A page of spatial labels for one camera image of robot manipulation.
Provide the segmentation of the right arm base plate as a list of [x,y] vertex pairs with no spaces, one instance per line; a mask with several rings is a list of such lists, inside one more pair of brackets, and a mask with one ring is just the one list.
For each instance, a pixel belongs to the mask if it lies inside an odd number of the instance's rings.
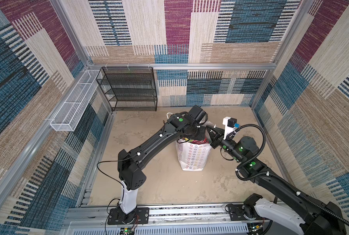
[[224,210],[227,212],[227,214],[230,217],[231,221],[270,221],[268,218],[260,217],[256,214],[247,214],[247,212],[244,209],[243,204],[232,204],[229,203],[225,205]]

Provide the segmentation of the aluminium mounting rail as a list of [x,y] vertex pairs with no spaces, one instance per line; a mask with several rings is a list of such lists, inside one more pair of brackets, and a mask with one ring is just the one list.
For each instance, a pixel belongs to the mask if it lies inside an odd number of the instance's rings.
[[70,209],[62,235],[261,235],[270,221],[231,221],[226,203],[139,206],[150,208],[148,224],[107,225],[107,207]]

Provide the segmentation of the white paper bag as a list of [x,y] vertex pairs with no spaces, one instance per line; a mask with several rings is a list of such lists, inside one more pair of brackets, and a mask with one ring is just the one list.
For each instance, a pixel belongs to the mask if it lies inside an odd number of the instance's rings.
[[178,114],[167,113],[168,118],[174,116],[180,123],[183,123],[186,120],[189,121],[188,125],[184,126],[180,131],[180,135],[175,138],[177,159],[181,169],[184,171],[202,171],[211,152],[211,138],[206,132],[205,137],[209,140],[209,143],[203,145],[186,143],[183,138],[191,139],[191,136],[195,134],[197,127],[209,124],[208,114],[203,110],[199,112],[191,111]]

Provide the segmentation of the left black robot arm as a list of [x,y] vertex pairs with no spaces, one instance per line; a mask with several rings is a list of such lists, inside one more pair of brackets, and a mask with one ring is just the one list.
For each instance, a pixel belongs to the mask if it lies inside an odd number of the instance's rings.
[[119,209],[123,214],[128,215],[136,209],[138,189],[147,179],[143,169],[150,160],[166,146],[181,138],[204,140],[206,121],[208,114],[195,105],[189,112],[171,114],[161,129],[138,147],[129,152],[124,149],[119,152],[117,169],[123,184]]

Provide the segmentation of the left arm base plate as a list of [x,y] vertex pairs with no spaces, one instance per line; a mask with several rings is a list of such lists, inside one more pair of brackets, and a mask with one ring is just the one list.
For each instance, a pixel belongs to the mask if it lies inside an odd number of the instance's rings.
[[133,223],[148,224],[150,208],[137,207],[126,214],[120,207],[113,208],[109,212],[107,225],[132,225]]

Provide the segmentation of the orange candy bag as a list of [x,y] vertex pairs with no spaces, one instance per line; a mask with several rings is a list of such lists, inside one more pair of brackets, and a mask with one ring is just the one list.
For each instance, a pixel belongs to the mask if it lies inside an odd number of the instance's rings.
[[183,138],[183,140],[186,143],[191,143],[191,144],[194,144],[194,145],[203,145],[203,144],[208,144],[209,143],[209,140],[206,139],[206,138],[204,140],[202,140],[202,141],[192,140],[192,139],[188,139],[188,138]]

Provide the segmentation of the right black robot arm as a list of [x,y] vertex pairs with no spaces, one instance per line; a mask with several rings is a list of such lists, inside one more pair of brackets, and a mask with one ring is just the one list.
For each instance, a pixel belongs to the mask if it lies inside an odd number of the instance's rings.
[[[233,140],[233,136],[246,127],[254,127],[261,132],[261,147],[258,147],[251,137],[243,137],[238,143]],[[242,125],[233,129],[230,134],[210,125],[206,130],[210,135],[212,147],[219,146],[239,162],[235,170],[238,179],[251,181],[265,188],[286,204],[285,207],[274,205],[262,196],[253,194],[244,202],[244,206],[254,217],[270,219],[298,235],[346,234],[342,212],[336,204],[324,204],[297,189],[257,158],[266,145],[266,133],[260,126]]]

